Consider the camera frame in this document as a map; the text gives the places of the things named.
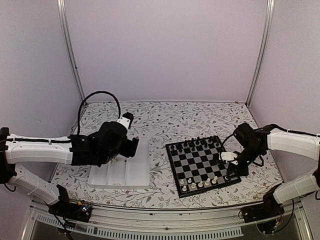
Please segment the white plastic tray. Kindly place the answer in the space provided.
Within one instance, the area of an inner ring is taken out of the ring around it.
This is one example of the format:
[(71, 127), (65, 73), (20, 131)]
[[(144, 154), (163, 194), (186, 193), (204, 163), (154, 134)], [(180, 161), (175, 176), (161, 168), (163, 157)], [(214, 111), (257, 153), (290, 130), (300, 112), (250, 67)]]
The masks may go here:
[(118, 155), (100, 167), (92, 166), (87, 184), (95, 189), (130, 190), (150, 187), (149, 139), (139, 140), (134, 157)]

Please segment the black white chessboard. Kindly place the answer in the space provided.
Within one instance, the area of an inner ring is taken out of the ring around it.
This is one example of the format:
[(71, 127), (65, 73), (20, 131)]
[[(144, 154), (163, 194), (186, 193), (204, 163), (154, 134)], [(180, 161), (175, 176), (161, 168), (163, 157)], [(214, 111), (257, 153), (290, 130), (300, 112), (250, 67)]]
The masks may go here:
[[(165, 149), (179, 198), (226, 188), (242, 181), (240, 177), (225, 180), (229, 163), (219, 160), (220, 153), (226, 150), (218, 136), (197, 137), (168, 143)], [(216, 184), (212, 184), (214, 176), (218, 177)], [(192, 183), (188, 183), (189, 178), (196, 184), (196, 188), (191, 188)], [(208, 178), (210, 178), (210, 185), (205, 186)], [(184, 179), (184, 185), (180, 184), (181, 179)], [(198, 187), (200, 182), (203, 183), (203, 187)], [(183, 186), (186, 186), (186, 191), (182, 191)]]

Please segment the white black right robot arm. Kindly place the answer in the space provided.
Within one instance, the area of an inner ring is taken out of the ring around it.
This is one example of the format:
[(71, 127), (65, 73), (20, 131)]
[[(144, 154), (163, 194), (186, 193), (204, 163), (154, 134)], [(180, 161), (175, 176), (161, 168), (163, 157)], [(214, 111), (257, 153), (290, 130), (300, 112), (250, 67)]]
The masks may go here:
[(240, 124), (232, 133), (240, 143), (241, 152), (223, 152), (219, 159), (228, 162), (227, 177), (246, 177), (250, 164), (272, 152), (278, 160), (280, 172), (286, 175), (281, 183), (263, 196), (258, 213), (269, 218), (281, 205), (295, 198), (303, 198), (320, 190), (320, 135), (290, 130), (276, 124), (252, 128)]

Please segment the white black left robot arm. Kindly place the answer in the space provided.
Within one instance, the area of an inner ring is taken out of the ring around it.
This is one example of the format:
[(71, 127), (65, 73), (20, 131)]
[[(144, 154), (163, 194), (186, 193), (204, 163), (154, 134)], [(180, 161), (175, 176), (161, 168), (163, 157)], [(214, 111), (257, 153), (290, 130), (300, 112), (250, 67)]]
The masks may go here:
[(23, 137), (0, 129), (0, 182), (43, 200), (63, 216), (74, 213), (67, 190), (53, 185), (27, 170), (26, 162), (59, 163), (71, 166), (107, 164), (117, 155), (132, 158), (139, 139), (128, 139), (128, 126), (119, 121), (105, 122), (90, 135), (72, 134), (57, 138)]

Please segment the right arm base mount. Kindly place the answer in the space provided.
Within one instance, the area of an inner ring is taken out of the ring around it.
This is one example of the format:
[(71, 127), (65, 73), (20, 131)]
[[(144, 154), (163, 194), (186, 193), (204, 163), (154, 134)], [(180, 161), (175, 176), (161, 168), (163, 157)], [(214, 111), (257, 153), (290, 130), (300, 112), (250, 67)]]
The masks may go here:
[(278, 230), (282, 223), (284, 213), (283, 205), (277, 203), (271, 193), (263, 197), (262, 203), (241, 208), (238, 216), (244, 219), (245, 223), (274, 218), (271, 221), (257, 224), (257, 228), (262, 234), (270, 235)]

